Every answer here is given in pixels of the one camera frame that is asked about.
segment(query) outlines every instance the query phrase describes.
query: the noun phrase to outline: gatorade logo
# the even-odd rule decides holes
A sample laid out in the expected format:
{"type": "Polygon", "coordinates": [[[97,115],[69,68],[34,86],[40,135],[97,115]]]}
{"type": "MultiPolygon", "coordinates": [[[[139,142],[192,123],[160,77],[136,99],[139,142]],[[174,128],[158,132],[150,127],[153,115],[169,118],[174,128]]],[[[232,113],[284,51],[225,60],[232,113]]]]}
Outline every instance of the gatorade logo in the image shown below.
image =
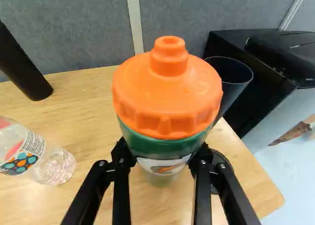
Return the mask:
{"type": "Polygon", "coordinates": [[[177,165],[172,166],[152,166],[151,170],[154,173],[160,173],[160,174],[170,174],[173,172],[173,170],[177,167],[184,167],[186,163],[179,163],[177,165]]]}

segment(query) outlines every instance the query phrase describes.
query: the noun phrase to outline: black cylindrical cup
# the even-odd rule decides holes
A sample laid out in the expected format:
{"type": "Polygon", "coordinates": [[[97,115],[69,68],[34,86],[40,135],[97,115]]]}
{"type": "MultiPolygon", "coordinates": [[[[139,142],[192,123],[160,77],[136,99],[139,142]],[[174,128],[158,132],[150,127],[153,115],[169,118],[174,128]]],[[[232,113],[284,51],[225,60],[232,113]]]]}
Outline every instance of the black cylindrical cup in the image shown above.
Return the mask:
{"type": "Polygon", "coordinates": [[[215,56],[205,61],[218,72],[222,80],[223,96],[215,124],[252,80],[253,73],[248,66],[235,59],[215,56]]]}
{"type": "Polygon", "coordinates": [[[31,100],[52,94],[53,88],[0,21],[0,70],[31,100]]]}

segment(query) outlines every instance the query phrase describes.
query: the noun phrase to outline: black printer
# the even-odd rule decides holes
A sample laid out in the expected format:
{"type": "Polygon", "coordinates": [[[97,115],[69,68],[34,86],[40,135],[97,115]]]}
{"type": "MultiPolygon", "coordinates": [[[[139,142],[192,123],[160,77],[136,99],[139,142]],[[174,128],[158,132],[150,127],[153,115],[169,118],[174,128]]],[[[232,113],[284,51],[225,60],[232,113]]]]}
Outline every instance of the black printer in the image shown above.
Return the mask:
{"type": "Polygon", "coordinates": [[[237,59],[253,71],[253,80],[224,115],[240,138],[295,90],[315,87],[315,32],[210,32],[203,58],[213,56],[237,59]]]}

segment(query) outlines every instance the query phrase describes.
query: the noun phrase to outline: green bottle band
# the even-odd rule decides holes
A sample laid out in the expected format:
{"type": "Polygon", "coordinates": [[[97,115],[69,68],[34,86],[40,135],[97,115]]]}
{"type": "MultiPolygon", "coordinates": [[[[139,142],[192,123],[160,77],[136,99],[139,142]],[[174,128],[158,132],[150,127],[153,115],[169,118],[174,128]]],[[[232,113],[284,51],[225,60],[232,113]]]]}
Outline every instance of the green bottle band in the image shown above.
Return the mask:
{"type": "Polygon", "coordinates": [[[134,156],[156,160],[179,159],[196,152],[212,128],[210,124],[204,131],[188,138],[161,140],[141,135],[127,127],[119,117],[118,120],[131,153],[134,156]]]}

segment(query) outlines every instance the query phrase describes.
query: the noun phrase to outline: black machine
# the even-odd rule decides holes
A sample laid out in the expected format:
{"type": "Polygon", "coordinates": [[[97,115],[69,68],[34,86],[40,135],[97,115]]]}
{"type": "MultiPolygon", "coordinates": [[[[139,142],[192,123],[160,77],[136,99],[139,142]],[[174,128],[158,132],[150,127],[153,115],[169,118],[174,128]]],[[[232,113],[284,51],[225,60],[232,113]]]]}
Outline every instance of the black machine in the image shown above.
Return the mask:
{"type": "Polygon", "coordinates": [[[224,114],[240,138],[293,91],[315,87],[315,32],[210,32],[203,58],[213,56],[239,60],[253,71],[253,80],[224,114]]]}
{"type": "MultiPolygon", "coordinates": [[[[114,182],[113,225],[130,225],[129,180],[130,168],[136,159],[122,137],[111,152],[112,162],[94,163],[80,190],[68,209],[62,225],[93,224],[104,193],[114,182]]],[[[203,143],[189,161],[195,180],[193,210],[194,225],[210,225],[211,193],[219,194],[230,225],[260,225],[260,221],[234,175],[229,161],[218,151],[203,143]]]]}

